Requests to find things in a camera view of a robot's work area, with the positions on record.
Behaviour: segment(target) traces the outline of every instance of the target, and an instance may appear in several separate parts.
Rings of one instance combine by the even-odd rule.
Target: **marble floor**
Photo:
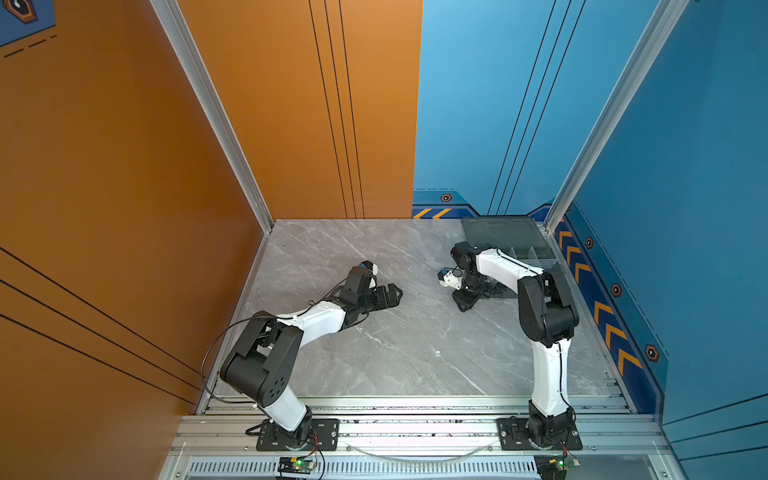
[[[299,396],[529,396],[531,344],[517,300],[480,300],[461,313],[436,272],[454,266],[460,220],[278,220],[246,312],[288,313],[317,300],[362,260],[394,282],[400,305],[302,348],[290,385]],[[606,372],[583,323],[571,347],[568,391],[606,395]],[[216,393],[236,393],[221,381]]]

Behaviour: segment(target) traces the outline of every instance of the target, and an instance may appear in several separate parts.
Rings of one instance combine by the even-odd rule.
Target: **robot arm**
[[[377,271],[369,261],[354,266],[343,286],[302,312],[255,313],[224,360],[220,378],[255,400],[286,445],[299,448],[310,435],[312,411],[288,385],[299,349],[362,322],[361,314],[399,305],[402,290],[376,286]]]
[[[565,373],[578,313],[571,291],[558,289],[558,285],[567,285],[564,273],[528,265],[490,245],[457,243],[451,256],[463,270],[462,276],[444,269],[438,280],[456,289],[453,300],[462,312],[480,298],[493,296],[498,291],[496,282],[518,294],[520,326],[531,340],[534,354],[534,389],[528,404],[531,441],[539,447],[565,442],[575,422]]]

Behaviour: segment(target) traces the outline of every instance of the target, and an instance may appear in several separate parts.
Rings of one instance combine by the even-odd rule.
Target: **small white object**
[[[451,270],[448,270],[447,272],[442,274],[442,280],[439,280],[440,285],[442,286],[450,286],[451,288],[461,290],[462,289],[462,279],[457,277],[453,274]]]

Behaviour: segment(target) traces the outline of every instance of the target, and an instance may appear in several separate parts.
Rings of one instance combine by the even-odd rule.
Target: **hazard stripe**
[[[581,270],[586,270],[586,271],[588,271],[588,272],[591,272],[591,271],[592,271],[592,269],[589,267],[589,265],[584,265],[583,263],[579,263],[579,262],[577,262],[577,263],[576,263],[576,274],[574,275],[574,276],[576,277],[576,283],[578,283],[578,273],[579,273]]]
[[[440,218],[440,217],[442,217],[443,215],[445,215],[446,213],[448,213],[449,211],[451,211],[451,209],[450,209],[450,208],[446,208],[446,209],[444,209],[442,212],[440,212],[439,214],[435,215],[435,216],[434,216],[434,217],[432,217],[432,218]]]
[[[421,218],[423,214],[426,214],[429,212],[431,208],[425,208],[424,210],[418,212],[416,215],[413,216],[413,218]]]
[[[581,250],[577,247],[568,247],[566,250],[568,251],[566,263],[568,263],[568,266],[571,266],[571,253],[581,253]]]
[[[600,325],[600,320],[598,319],[598,316],[600,315],[600,311],[608,312],[611,315],[614,315],[614,310],[610,308],[608,305],[605,305],[604,303],[595,302],[594,303],[594,322],[598,325]]]
[[[624,360],[629,360],[640,369],[643,368],[643,366],[640,364],[640,360],[634,358],[632,355],[630,355],[629,353],[626,353],[622,349],[619,349],[619,373],[621,374],[621,376],[624,376]]]
[[[567,230],[563,230],[560,232],[560,250],[563,250],[563,237],[573,237],[574,234]]]

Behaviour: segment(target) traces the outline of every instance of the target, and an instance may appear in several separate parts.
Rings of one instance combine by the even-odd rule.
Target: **orange panel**
[[[366,217],[410,218],[422,2],[341,0],[340,11]]]
[[[55,11],[54,28],[0,51],[25,47],[0,56],[0,247],[191,367],[0,251],[0,279],[168,372],[10,286],[0,314],[186,399],[0,318],[14,393],[3,473],[154,478],[200,395],[190,368],[229,320],[261,231],[151,4]]]
[[[179,3],[273,217],[354,217],[329,123],[338,110],[326,105],[335,87],[323,87],[308,1],[239,0],[226,13],[208,0]]]

